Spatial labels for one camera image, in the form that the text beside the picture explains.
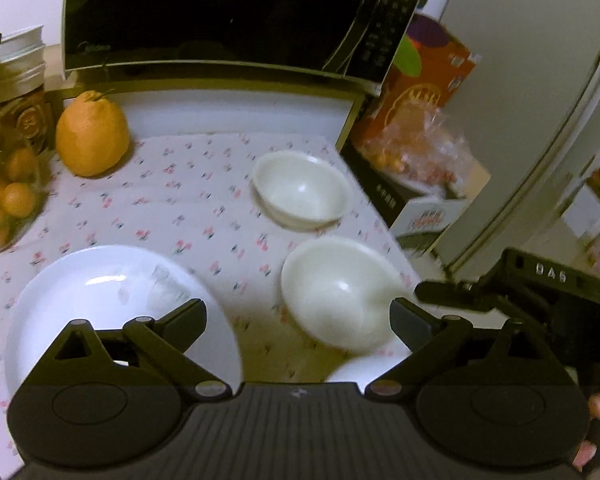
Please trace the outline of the person's right hand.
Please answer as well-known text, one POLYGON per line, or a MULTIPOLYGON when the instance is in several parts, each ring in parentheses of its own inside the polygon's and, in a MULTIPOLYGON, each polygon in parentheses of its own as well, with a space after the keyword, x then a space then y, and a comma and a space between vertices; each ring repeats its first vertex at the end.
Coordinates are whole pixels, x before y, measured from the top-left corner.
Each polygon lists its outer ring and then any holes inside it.
POLYGON ((581 442, 572 464, 580 472, 600 471, 600 392, 588 399, 590 430, 581 442))

